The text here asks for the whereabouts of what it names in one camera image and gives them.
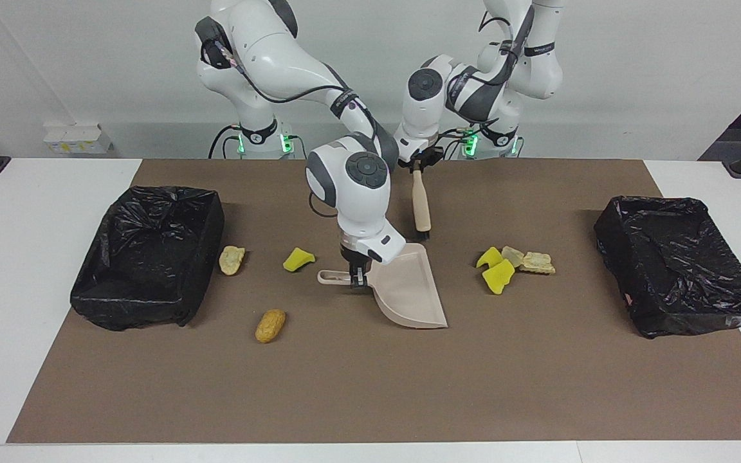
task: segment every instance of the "dustpan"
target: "dustpan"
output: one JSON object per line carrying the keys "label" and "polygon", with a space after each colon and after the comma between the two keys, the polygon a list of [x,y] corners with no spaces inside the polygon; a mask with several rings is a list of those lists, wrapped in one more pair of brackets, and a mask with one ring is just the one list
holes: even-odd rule
{"label": "dustpan", "polygon": [[[351,284],[348,272],[321,270],[316,278],[321,284]],[[424,246],[406,244],[387,266],[374,261],[367,281],[373,288],[376,304],[392,322],[409,328],[448,327]]]}

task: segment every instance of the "green light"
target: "green light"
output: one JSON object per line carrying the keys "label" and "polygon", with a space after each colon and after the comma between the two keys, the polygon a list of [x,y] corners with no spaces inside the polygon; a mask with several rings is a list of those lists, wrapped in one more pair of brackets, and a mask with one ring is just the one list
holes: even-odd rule
{"label": "green light", "polygon": [[479,135],[471,134],[467,138],[465,138],[465,146],[462,149],[462,153],[464,153],[467,158],[473,158],[476,156],[476,144],[479,142]]}
{"label": "green light", "polygon": [[285,134],[279,134],[280,137],[282,137],[282,150],[285,152],[285,154],[288,154],[289,152],[293,152],[293,141],[288,140],[288,137],[286,137]]}

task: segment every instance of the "beige chip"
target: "beige chip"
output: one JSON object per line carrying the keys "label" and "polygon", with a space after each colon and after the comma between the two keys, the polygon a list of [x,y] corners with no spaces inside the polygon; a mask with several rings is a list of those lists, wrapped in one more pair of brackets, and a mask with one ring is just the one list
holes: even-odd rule
{"label": "beige chip", "polygon": [[539,252],[527,253],[518,270],[521,272],[545,273],[545,275],[553,275],[553,273],[556,273],[556,269],[554,269],[551,264],[551,256]]}
{"label": "beige chip", "polygon": [[225,246],[219,256],[219,269],[225,275],[234,275],[244,259],[244,248]]}
{"label": "beige chip", "polygon": [[502,258],[511,262],[512,266],[519,267],[524,259],[524,253],[521,250],[512,248],[511,246],[505,246],[502,249]]}

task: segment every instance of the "black trash bag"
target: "black trash bag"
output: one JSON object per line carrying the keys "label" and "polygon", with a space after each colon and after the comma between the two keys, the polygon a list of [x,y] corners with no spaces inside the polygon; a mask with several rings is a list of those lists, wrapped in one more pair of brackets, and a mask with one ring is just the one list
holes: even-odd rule
{"label": "black trash bag", "polygon": [[208,290],[223,228],[215,191],[132,187],[103,217],[70,303],[112,331],[185,326]]}
{"label": "black trash bag", "polygon": [[702,201],[618,196],[594,231],[644,337],[741,326],[741,263]]}

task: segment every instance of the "brown mat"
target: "brown mat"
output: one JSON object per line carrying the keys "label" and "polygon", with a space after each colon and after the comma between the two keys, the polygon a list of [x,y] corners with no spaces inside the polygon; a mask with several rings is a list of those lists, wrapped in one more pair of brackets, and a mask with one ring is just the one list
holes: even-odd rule
{"label": "brown mat", "polygon": [[[218,190],[239,275],[197,317],[113,333],[73,311],[9,442],[402,442],[741,439],[741,334],[646,340],[594,249],[610,197],[658,196],[640,161],[495,160],[427,171],[426,244],[449,329],[389,322],[370,293],[321,287],[343,269],[335,220],[308,210],[297,161],[144,161],[135,185]],[[412,233],[410,176],[389,219]],[[488,293],[488,246],[548,252],[554,276]],[[318,260],[282,270],[294,246]],[[271,308],[270,345],[253,330]]]}

